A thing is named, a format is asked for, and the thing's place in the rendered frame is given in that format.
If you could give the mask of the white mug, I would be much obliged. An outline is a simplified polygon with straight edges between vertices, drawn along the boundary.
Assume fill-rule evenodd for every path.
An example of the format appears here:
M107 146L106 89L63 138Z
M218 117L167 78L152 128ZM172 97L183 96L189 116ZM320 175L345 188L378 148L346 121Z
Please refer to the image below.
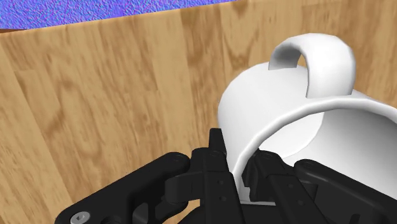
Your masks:
M356 61L336 36L308 33L279 44L243 71L218 107L228 167L241 201L242 173L256 150L288 165L311 159L397 199L397 108L353 88Z

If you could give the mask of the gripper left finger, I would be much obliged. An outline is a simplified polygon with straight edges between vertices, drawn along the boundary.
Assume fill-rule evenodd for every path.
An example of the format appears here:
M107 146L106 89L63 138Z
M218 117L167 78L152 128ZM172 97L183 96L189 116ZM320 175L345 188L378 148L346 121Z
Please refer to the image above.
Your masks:
M220 129L190 157L170 152L64 209L54 224L163 224L198 208L178 224L245 224Z

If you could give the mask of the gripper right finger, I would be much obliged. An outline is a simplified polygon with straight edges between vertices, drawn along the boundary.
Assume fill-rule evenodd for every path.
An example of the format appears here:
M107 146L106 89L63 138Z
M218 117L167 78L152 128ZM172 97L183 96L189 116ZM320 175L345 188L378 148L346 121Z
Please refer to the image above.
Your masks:
M248 160L253 202L273 202L282 224L397 224L397 200L314 160L290 166L269 151Z

